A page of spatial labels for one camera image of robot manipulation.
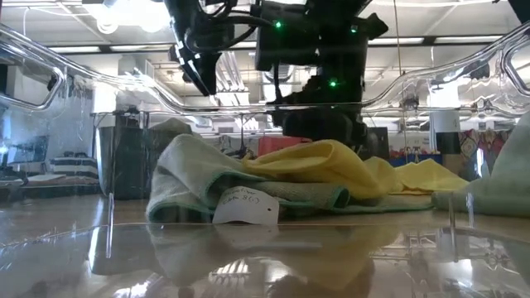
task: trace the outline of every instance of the yellow towel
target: yellow towel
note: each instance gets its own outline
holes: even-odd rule
[[[356,199],[389,193],[429,194],[456,190],[467,183],[434,161],[394,169],[387,161],[361,159],[346,145],[323,140],[281,149],[254,161],[243,160],[244,171],[291,182],[327,182],[346,187]]]

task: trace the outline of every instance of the light green towel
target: light green towel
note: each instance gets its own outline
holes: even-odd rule
[[[147,206],[151,222],[208,221],[221,194],[235,186],[246,186],[278,197],[281,216],[308,215],[318,210],[334,213],[381,213],[428,209],[392,197],[372,204],[349,197],[342,185],[330,183],[290,183],[243,173],[240,161],[226,156],[202,139],[182,134],[161,154],[152,178]]]
[[[455,211],[530,217],[530,113],[524,114],[504,144],[491,176],[471,181],[454,192],[432,194],[432,203]]]

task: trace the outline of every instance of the ceiling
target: ceiling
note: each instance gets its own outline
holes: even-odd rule
[[[245,1],[247,0],[239,1],[239,6],[247,7],[248,2]],[[360,16],[367,17],[371,13],[377,13],[389,27],[383,37],[398,36],[398,31],[400,37],[500,36],[520,25],[506,1],[495,4],[490,0],[472,2],[475,4],[470,4],[470,0],[397,0],[395,11],[392,0],[373,0]],[[114,33],[103,34],[98,30],[95,18],[87,15],[87,10],[77,1],[3,0],[1,21],[4,25],[25,33],[32,40],[50,47],[169,44],[175,41],[169,26],[153,33],[146,32],[139,26],[119,26]],[[249,40],[255,40],[255,37],[251,36]],[[402,46],[398,53],[396,46],[371,46],[365,72],[364,97],[371,99],[382,93],[399,76],[400,68],[402,71],[410,71],[445,65],[472,55],[483,47],[484,43],[450,46],[417,44]],[[264,97],[263,77],[253,69],[253,52],[234,49],[234,58],[245,90],[248,91],[248,101],[257,103]],[[201,97],[192,84],[184,83],[179,73],[179,65],[170,62],[165,52],[123,55],[138,55],[150,61],[155,68],[155,76],[175,94],[181,96],[185,104],[212,104],[209,99]],[[102,56],[97,54],[93,59],[99,60]],[[310,73],[305,68],[296,68],[291,90],[301,89],[309,77]]]

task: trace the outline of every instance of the shiny floor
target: shiny floor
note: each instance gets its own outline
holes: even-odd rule
[[[145,224],[97,195],[0,208],[0,297],[524,297],[530,221],[447,212]]]

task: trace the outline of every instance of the microfiber cloth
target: microfiber cloth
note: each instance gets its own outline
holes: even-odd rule
[[[244,160],[246,172],[279,180],[330,182],[344,185],[356,199],[393,195],[425,195],[437,190],[458,190],[468,182],[433,160],[394,169],[371,157],[362,161],[346,145],[324,140],[305,143]]]
[[[525,113],[504,144],[490,176],[471,181],[452,192],[432,194],[439,209],[449,208],[453,199],[455,211],[487,215],[530,217],[530,113]]]
[[[195,221],[195,216],[198,216],[197,221],[207,221],[222,193],[235,186],[260,190],[278,198],[281,216],[302,216],[317,210],[355,214],[431,207],[430,201],[409,202],[398,196],[383,196],[372,204],[357,204],[358,200],[350,199],[349,187],[341,183],[344,180],[298,183],[298,180],[289,178],[246,173],[241,161],[224,155],[202,139],[182,134],[173,139],[158,159],[147,205],[147,219],[150,222],[174,223]],[[369,188],[364,187],[364,191],[368,192]],[[378,193],[384,194],[385,191],[379,190]],[[194,215],[194,219],[189,219],[190,214]]]

